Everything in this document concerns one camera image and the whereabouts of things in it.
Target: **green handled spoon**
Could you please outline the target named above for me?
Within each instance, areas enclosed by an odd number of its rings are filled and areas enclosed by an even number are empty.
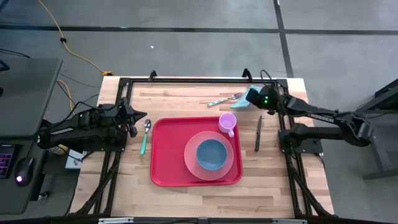
[[[150,130],[150,119],[145,120],[144,128],[145,128],[145,135],[144,135],[144,140],[142,140],[141,152],[139,153],[141,155],[145,154],[145,147],[147,146],[147,134],[148,131]]]

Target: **concrete floor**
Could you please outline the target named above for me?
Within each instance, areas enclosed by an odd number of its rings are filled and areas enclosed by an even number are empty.
[[[194,27],[277,29],[273,0],[43,0],[61,25],[116,27]],[[286,29],[397,30],[394,0],[279,0]],[[13,0],[0,12],[0,23],[53,25],[31,0]],[[266,69],[287,77],[279,34],[197,32],[64,32],[68,45],[115,75],[238,77],[243,68],[258,76]],[[68,54],[55,31],[0,30],[0,48],[31,57],[64,60],[62,73],[100,85],[99,71]],[[395,35],[287,35],[294,77],[304,78],[311,104],[355,110],[375,91],[397,78]],[[74,100],[99,89],[66,81]],[[96,98],[90,101],[95,104]],[[55,87],[46,113],[51,121],[69,112],[68,100]],[[322,141],[326,175],[335,213],[341,217],[398,221],[398,178],[363,182],[377,171],[370,148]],[[73,184],[44,205],[19,217],[65,213]]]

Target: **pink cup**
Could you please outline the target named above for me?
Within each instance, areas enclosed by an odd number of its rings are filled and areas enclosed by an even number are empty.
[[[233,138],[234,131],[236,125],[236,117],[231,113],[223,113],[218,120],[218,127],[220,131],[224,133],[228,133],[228,135]]]

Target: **pink plate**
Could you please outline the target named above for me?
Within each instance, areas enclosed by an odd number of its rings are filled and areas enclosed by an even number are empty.
[[[198,146],[200,145],[200,143],[207,139],[219,140],[221,143],[224,144],[227,150],[228,156],[226,158],[225,165],[218,170],[206,170],[201,165],[199,165],[196,159]],[[225,174],[227,174],[228,171],[231,169],[232,163],[234,162],[234,152],[231,143],[229,143],[229,141],[224,136],[214,131],[203,131],[194,135],[194,137],[192,137],[185,146],[184,160],[188,170],[195,177],[198,177],[202,180],[217,180],[225,176]]]

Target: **metal fork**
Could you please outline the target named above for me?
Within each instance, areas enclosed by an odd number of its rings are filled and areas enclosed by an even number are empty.
[[[236,100],[236,99],[238,99],[241,96],[242,96],[242,93],[236,93],[236,94],[233,94],[231,97],[208,103],[207,107],[211,107],[211,106],[217,105],[219,103],[223,103],[223,102],[228,101],[228,100]]]

